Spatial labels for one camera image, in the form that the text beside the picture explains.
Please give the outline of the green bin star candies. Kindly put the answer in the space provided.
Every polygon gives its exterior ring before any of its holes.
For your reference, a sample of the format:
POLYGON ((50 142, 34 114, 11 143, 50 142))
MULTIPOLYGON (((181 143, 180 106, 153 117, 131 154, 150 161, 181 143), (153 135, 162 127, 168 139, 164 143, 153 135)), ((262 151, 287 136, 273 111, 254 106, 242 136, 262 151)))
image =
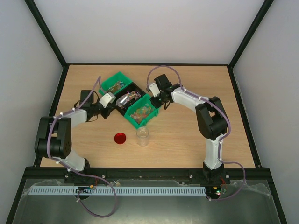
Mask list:
POLYGON ((159 109, 154 107, 150 98, 150 95, 144 95, 133 103, 124 115, 124 118, 136 129, 146 126, 159 113, 159 109))

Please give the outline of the metal candy scoop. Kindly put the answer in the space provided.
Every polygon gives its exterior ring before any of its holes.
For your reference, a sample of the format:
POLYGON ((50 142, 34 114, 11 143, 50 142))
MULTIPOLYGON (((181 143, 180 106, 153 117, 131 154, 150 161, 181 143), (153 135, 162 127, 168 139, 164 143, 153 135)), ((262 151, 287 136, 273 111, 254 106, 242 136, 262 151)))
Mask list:
POLYGON ((133 94, 124 94, 123 96, 121 96, 120 98, 118 98, 116 100, 116 105, 119 108, 123 108, 129 101, 131 101, 132 99, 135 99, 133 94))

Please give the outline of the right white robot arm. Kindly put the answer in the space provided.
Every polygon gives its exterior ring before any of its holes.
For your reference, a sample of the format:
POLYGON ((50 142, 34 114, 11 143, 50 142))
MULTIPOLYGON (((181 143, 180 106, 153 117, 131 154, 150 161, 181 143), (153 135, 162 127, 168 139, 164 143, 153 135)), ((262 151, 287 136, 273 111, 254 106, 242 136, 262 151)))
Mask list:
POLYGON ((198 128, 206 139, 206 156, 203 162, 203 176, 207 182, 213 183, 223 173, 222 160, 223 140, 230 134, 231 126, 218 97, 206 98, 197 95, 179 84, 172 84, 165 74, 147 83, 146 90, 153 96, 151 103, 167 109, 171 103, 181 104, 196 113, 198 128))

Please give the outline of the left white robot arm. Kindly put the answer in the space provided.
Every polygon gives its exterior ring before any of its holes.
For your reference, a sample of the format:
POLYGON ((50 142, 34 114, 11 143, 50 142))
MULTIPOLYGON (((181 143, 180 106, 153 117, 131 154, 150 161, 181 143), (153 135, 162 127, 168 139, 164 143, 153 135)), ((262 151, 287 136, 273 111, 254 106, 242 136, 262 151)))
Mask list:
POLYGON ((41 117, 35 141, 35 153, 64 166, 67 171, 97 179, 88 173, 89 161, 72 149, 71 129, 87 123, 92 117, 107 118, 114 110, 115 95, 111 92, 94 99, 95 91, 82 90, 80 100, 67 112, 54 117, 41 117))

